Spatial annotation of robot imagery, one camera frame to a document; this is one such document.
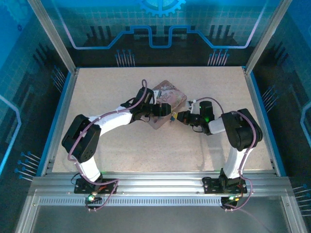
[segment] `cardboard box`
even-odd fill
[[[156,100],[157,103],[168,103],[171,105],[172,113],[178,112],[181,107],[183,107],[186,103],[187,96],[178,90],[173,84],[169,81],[164,80],[159,85],[157,85],[153,90],[160,90],[161,96]],[[149,124],[157,130],[160,128],[165,122],[171,119],[172,113],[167,116],[160,117],[151,117]]]

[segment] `blue gear emblem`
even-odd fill
[[[176,9],[181,9],[181,4],[186,3],[185,0],[138,0],[140,8],[152,16],[163,15],[169,16],[169,13],[175,14]]]

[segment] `black mounting plate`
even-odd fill
[[[205,194],[220,194],[220,193],[226,193],[226,194],[240,194],[240,193],[247,193],[246,186],[243,187],[227,187],[225,190],[223,190],[223,187],[220,184],[220,181],[218,178],[212,179],[211,177],[204,177],[202,179],[203,182],[203,188]]]
[[[115,179],[102,179],[101,182],[108,182],[111,180],[115,180]],[[101,191],[98,192],[98,194],[110,194],[114,188],[114,185],[116,183],[110,183],[106,185],[106,188],[102,189]],[[90,194],[92,192],[96,191],[95,190],[95,185],[90,184],[89,182],[87,182],[85,179],[77,179],[76,180],[76,185],[74,188],[74,193],[75,194]]]

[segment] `beige table surface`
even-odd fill
[[[168,80],[188,100],[216,98],[225,112],[247,108],[257,120],[241,67],[140,67],[81,68],[74,88],[62,138],[78,115],[96,116],[116,109],[136,96],[141,80],[153,88]],[[213,103],[215,117],[219,107]],[[195,133],[179,121],[154,130],[136,121],[101,136],[95,161],[101,171],[202,171],[220,170],[230,144],[225,132],[207,136]],[[264,141],[253,150],[245,169],[271,169]],[[60,145],[53,172],[76,171]]]

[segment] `glass panel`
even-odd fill
[[[244,66],[279,0],[44,0],[78,67]]]
[[[0,1],[0,32],[0,229],[13,232],[68,71],[27,1]]]
[[[254,68],[265,110],[296,191],[311,177],[311,2],[293,0]],[[308,210],[310,195],[297,193]],[[311,226],[309,216],[304,217]]]

